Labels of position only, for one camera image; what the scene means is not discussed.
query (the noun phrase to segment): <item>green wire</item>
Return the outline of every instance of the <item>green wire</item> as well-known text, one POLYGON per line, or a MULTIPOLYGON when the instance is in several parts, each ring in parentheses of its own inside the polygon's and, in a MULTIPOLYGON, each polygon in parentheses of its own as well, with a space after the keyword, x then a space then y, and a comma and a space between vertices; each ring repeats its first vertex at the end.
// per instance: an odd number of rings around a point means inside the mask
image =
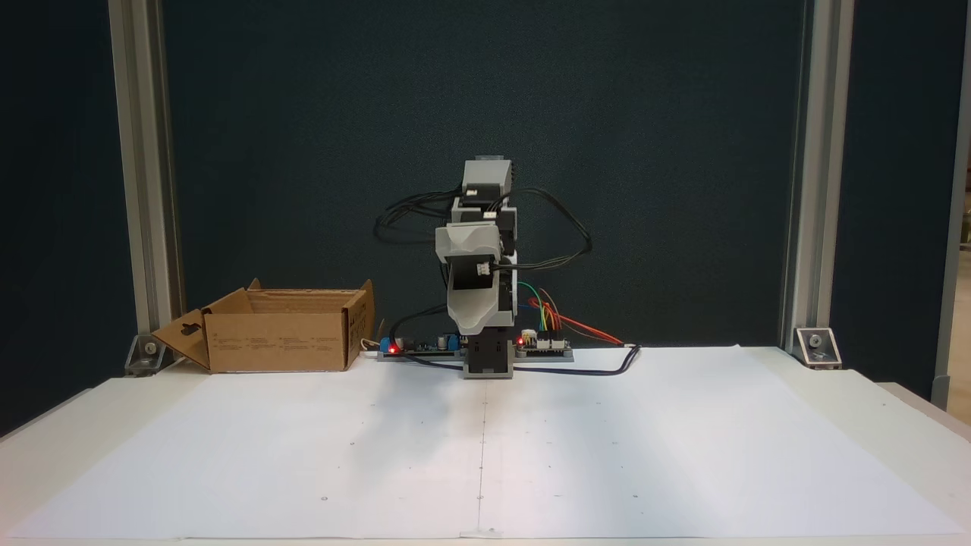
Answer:
POLYGON ((519 284, 521 284, 524 287, 527 287, 528 289, 532 290, 533 291, 533 294, 536 295, 536 301, 540 304, 540 329, 541 330, 545 330, 546 329, 546 313, 543 312, 543 298, 540 297, 540 293, 538 291, 536 291, 536 289, 534 289, 532 287, 532 285, 530 285, 529 283, 524 283, 523 281, 519 281, 519 284))

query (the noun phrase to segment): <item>white table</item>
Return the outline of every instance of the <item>white table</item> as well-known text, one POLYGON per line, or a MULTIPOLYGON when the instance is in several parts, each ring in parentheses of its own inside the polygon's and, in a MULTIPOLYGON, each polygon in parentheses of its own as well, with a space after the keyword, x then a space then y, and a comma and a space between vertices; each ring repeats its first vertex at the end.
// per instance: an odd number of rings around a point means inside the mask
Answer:
MULTIPOLYGON (((942 425, 932 409, 912 407, 854 371, 812 371, 774 348, 746 351, 778 374, 799 396, 853 441, 882 461, 903 481, 971 529, 971 443, 961 425, 942 425)), ((147 379, 112 379, 73 399, 0 443, 0 537, 26 515, 85 473, 136 431, 173 406, 207 376, 193 365, 178 365, 147 379)), ((100 544, 100 540, 0 538, 4 544, 100 544)), ((471 539, 439 541, 467 544, 471 539)), ((118 546, 170 541, 113 541, 118 546)), ((280 543, 276 540, 189 540, 192 545, 280 543)), ((369 540, 301 540, 300 543, 385 544, 369 540)), ((410 540, 402 543, 421 544, 410 540)), ((564 540, 530 540, 560 543, 564 540)), ((571 539, 600 544, 603 539, 571 539)), ((613 539, 617 544, 971 544, 971 535, 769 538, 613 539)))

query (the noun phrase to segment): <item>metal bracket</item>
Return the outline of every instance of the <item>metal bracket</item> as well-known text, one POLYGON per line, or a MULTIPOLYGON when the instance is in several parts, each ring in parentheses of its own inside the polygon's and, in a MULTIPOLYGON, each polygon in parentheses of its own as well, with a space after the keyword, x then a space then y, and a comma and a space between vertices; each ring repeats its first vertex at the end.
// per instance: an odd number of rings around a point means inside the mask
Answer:
POLYGON ((175 362, 175 352, 147 334, 139 334, 131 342, 124 374, 133 377, 154 375, 175 362))
POLYGON ((796 328, 795 337, 799 340, 796 357, 807 367, 814 370, 843 369, 843 359, 836 347, 836 338, 831 328, 796 328))

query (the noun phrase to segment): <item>circuit board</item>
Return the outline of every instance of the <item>circuit board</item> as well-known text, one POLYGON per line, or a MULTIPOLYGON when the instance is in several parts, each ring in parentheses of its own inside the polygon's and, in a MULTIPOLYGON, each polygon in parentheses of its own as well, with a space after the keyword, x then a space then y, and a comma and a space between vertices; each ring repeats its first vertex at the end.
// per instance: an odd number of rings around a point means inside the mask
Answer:
MULTIPOLYGON (((573 348, 568 339, 550 339, 537 334, 535 330, 523 330, 515 340, 513 362, 572 362, 573 348)), ((416 341, 411 338, 381 340, 378 359, 407 360, 402 355, 435 360, 440 362, 464 361, 468 339, 455 334, 440 335, 434 343, 416 341)))

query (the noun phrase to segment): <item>cardboard box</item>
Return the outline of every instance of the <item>cardboard box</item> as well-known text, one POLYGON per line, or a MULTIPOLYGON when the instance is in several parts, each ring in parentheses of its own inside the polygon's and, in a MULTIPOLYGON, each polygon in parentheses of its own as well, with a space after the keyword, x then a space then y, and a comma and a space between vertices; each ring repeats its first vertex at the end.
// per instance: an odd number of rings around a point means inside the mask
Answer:
POLYGON ((373 330, 371 281, 360 290, 264 290, 254 279, 153 335, 210 373, 342 371, 373 330))

